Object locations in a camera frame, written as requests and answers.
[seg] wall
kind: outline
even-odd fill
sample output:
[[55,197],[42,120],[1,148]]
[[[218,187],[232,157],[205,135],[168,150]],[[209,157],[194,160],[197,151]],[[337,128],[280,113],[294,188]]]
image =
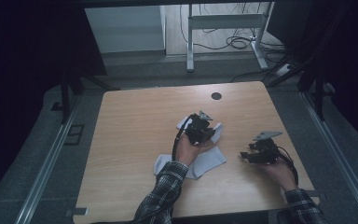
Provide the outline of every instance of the wall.
[[101,53],[165,49],[164,7],[85,10]]

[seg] wire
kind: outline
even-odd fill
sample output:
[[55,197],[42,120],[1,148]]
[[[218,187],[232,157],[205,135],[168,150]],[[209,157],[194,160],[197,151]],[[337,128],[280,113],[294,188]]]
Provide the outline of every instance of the wire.
[[[183,31],[182,5],[180,6],[180,13],[179,14],[180,14],[180,29],[181,29],[181,32],[182,32],[182,37],[185,40],[185,42],[188,43],[188,41],[187,41],[187,39],[185,37],[185,32]],[[214,29],[212,31],[204,31],[204,33],[211,33],[211,32],[213,32],[215,30],[217,30],[217,29]],[[226,39],[226,45],[223,46],[223,47],[220,47],[220,48],[211,48],[211,47],[204,46],[202,44],[196,44],[196,43],[193,43],[193,45],[203,47],[203,48],[206,48],[206,49],[213,49],[213,50],[225,49],[225,48],[228,48],[229,46],[231,46],[234,49],[246,49],[250,45],[251,39],[246,38],[246,37],[242,37],[242,36],[236,36],[238,33],[239,33],[239,29],[236,29],[234,31],[234,34]]]
[[266,53],[266,59],[267,60],[269,60],[270,62],[272,62],[272,63],[279,63],[281,60],[279,60],[279,61],[273,61],[273,60],[271,60],[270,58],[269,58],[269,55],[270,54],[284,54],[283,52],[270,52],[270,53]]
[[290,157],[290,155],[289,155],[289,153],[286,151],[286,149],[284,149],[283,147],[278,147],[278,148],[282,149],[282,150],[286,153],[286,155],[287,155],[287,157],[289,158],[289,160],[290,160],[291,162],[293,162],[292,158]]
[[229,82],[234,82],[235,79],[239,78],[239,77],[243,77],[243,76],[248,76],[248,75],[253,75],[253,74],[263,74],[263,73],[267,73],[272,69],[266,70],[266,71],[261,71],[261,72],[250,72],[250,73],[243,73],[240,75],[235,76],[234,78],[232,78]]
[[269,82],[269,80],[271,79],[272,75],[276,73],[276,70],[278,68],[280,68],[284,63],[288,62],[290,59],[292,59],[292,56],[289,56],[289,54],[285,54],[275,65],[274,67],[269,70],[268,73],[266,73],[266,75],[260,80],[261,82],[263,82],[264,84],[266,84],[267,82]]
[[260,43],[262,43],[264,45],[270,45],[270,46],[286,46],[284,44],[268,44],[268,43],[264,43],[264,42],[260,42]]
[[239,7],[239,6],[240,6],[240,3],[237,3],[237,4],[235,5],[235,7],[231,10],[231,14],[234,12],[235,8],[237,8],[237,7]]
[[261,6],[261,2],[258,3],[258,8],[257,8],[257,12],[258,13],[258,10],[260,9],[260,6]]
[[248,10],[246,10],[246,14],[249,13],[249,8],[251,7],[251,4],[252,4],[252,3],[250,3],[250,4],[248,5]]
[[183,131],[185,130],[185,126],[188,123],[188,121],[190,119],[193,119],[194,115],[190,115],[187,117],[187,119],[185,120],[185,122],[182,124],[182,127],[180,128],[179,132],[177,133],[175,140],[173,141],[173,147],[172,147],[172,160],[175,160],[175,156],[176,156],[176,148],[178,146],[179,143],[179,139],[180,139],[180,135],[182,135]]

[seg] white cloth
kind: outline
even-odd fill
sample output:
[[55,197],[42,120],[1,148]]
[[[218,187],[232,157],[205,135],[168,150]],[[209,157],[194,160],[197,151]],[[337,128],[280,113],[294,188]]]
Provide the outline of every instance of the white cloth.
[[[188,117],[185,117],[184,119],[182,119],[177,125],[176,125],[176,128],[177,129],[181,129],[182,128],[182,125],[185,123],[185,121],[186,121],[186,119],[187,119]],[[193,119],[189,119],[188,121],[187,121],[187,123],[186,123],[186,125],[185,125],[185,129],[187,128],[187,125],[189,124],[189,123],[191,123],[193,121]]]
[[222,131],[223,131],[223,124],[222,123],[218,123],[216,124],[216,126],[214,126],[214,134],[211,137],[211,140],[216,143],[217,140],[219,140],[220,135],[222,135]]
[[[154,165],[154,174],[157,175],[164,167],[167,161],[172,160],[172,155],[159,155]],[[200,154],[196,160],[188,167],[186,177],[191,179],[198,179],[203,176],[207,171],[225,163],[226,157],[223,156],[219,147],[213,147],[212,149]]]

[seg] wrist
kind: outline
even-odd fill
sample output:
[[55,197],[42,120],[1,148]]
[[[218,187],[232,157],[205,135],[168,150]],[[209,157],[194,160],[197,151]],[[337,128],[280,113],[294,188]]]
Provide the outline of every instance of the wrist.
[[287,191],[298,189],[298,186],[297,185],[282,185],[281,188],[283,189],[284,192],[287,192]]
[[185,168],[187,168],[187,169],[189,168],[189,166],[188,166],[188,165],[186,165],[186,164],[182,163],[181,161],[174,161],[174,162],[179,163],[179,164],[181,164],[181,165],[185,166]]
[[176,160],[179,161],[180,163],[182,163],[183,165],[187,166],[187,167],[189,167],[190,164],[191,164],[190,160],[186,160],[186,159],[183,159],[183,158],[177,158]]

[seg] metal frame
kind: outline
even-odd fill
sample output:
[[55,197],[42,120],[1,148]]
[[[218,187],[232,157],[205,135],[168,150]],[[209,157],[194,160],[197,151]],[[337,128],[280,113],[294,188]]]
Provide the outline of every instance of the metal frame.
[[80,100],[81,96],[74,97],[73,110],[68,115],[67,121],[61,126],[53,145],[48,151],[48,155],[46,156],[39,170],[39,173],[37,174],[37,177],[35,178],[34,183],[28,192],[27,198],[25,199],[18,216],[14,221],[15,224],[31,223],[31,219],[34,216],[34,211],[36,210],[40,198],[42,197],[42,193],[45,190],[46,184],[48,183],[48,179],[54,168],[54,164],[60,155],[65,137],[68,134],[71,124],[75,118]]
[[260,43],[266,30],[271,5],[272,3],[269,2],[267,10],[263,14],[204,16],[193,16],[192,5],[188,5],[187,72],[194,71],[193,30],[200,29],[259,28],[257,37],[251,45],[260,68],[262,70],[269,69],[260,50]]
[[305,106],[310,113],[310,116],[313,122],[316,125],[316,128],[321,134],[326,146],[330,152],[330,155],[335,160],[339,171],[341,172],[342,176],[344,177],[345,181],[347,182],[351,192],[358,202],[358,178],[356,173],[351,168],[346,156],[341,151],[340,146],[334,136],[331,134],[327,124],[320,119],[319,115],[315,113],[312,109],[314,107],[312,99],[310,98],[310,94],[307,92],[300,92],[300,97],[303,99]]

